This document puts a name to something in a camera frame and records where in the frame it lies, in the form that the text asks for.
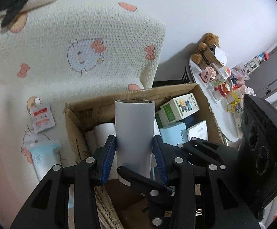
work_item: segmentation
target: cream textured blanket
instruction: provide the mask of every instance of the cream textured blanket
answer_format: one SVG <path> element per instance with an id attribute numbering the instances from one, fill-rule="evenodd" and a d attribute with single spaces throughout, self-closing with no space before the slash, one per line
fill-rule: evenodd
<path id="1" fill-rule="evenodd" d="M 65 103 L 151 88 L 164 35 L 162 21 L 123 2 L 58 0 L 22 12 L 7 28 L 0 28 L 3 226 L 10 226 L 38 183 L 32 157 L 21 148 L 35 141 L 59 140 L 62 164 L 75 164 Z M 50 103 L 54 128 L 34 133 L 29 114 L 32 97 Z"/>

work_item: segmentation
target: teddy bear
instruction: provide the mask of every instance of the teddy bear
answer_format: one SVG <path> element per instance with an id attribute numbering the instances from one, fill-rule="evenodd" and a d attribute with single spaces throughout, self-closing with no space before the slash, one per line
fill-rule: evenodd
<path id="1" fill-rule="evenodd" d="M 204 42 L 201 42 L 198 46 L 198 50 L 191 56 L 191 59 L 194 63 L 196 64 L 201 64 L 202 62 L 202 53 L 206 50 L 206 48 L 212 44 L 215 44 L 216 46 L 219 46 L 219 37 L 212 34 L 212 33 L 207 33 L 206 38 Z"/>

